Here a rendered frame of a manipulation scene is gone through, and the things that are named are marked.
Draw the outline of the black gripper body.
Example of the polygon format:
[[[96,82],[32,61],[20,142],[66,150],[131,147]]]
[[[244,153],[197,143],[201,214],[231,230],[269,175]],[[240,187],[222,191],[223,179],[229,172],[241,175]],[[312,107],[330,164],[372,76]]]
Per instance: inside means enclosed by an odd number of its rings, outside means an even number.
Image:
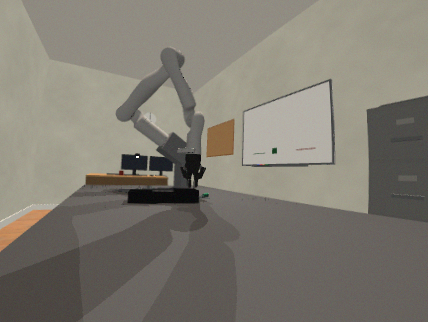
[[[187,166],[190,165],[190,172],[192,173],[193,169],[192,169],[192,165],[195,165],[195,172],[197,173],[198,170],[200,169],[200,165],[201,165],[201,155],[200,154],[186,154],[185,157],[186,160],[186,164],[185,167],[187,169]]]

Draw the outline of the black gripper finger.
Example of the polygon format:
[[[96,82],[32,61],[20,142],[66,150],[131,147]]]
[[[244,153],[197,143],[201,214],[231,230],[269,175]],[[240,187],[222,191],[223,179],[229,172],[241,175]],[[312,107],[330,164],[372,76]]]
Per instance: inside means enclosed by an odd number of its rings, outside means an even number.
[[[198,171],[197,173],[195,172],[195,165],[192,165],[192,169],[193,169],[193,175],[194,175],[194,181],[193,181],[193,188],[197,188],[198,186],[198,179],[201,179],[206,167],[203,167],[200,165],[200,172]],[[196,176],[196,177],[195,177]]]
[[[193,173],[189,173],[190,172],[190,165],[187,166],[187,171],[186,171],[186,167],[185,166],[181,167],[181,171],[182,171],[183,177],[187,179],[187,186],[188,186],[188,188],[190,188],[191,187],[191,177],[192,177],[192,174],[193,174]]]

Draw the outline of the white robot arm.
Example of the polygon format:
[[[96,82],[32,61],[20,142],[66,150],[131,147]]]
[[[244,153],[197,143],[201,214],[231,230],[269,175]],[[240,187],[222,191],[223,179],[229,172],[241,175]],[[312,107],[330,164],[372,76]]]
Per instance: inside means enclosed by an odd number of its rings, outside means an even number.
[[[135,129],[161,147],[169,136],[148,120],[138,108],[170,77],[183,107],[185,123],[191,127],[187,134],[186,148],[178,149],[177,153],[201,155],[201,135],[205,120],[201,112],[195,112],[195,98],[180,70],[185,62],[184,54],[175,48],[166,47],[161,52],[161,61],[163,65],[146,75],[128,99],[117,108],[116,117],[122,122],[133,121]]]

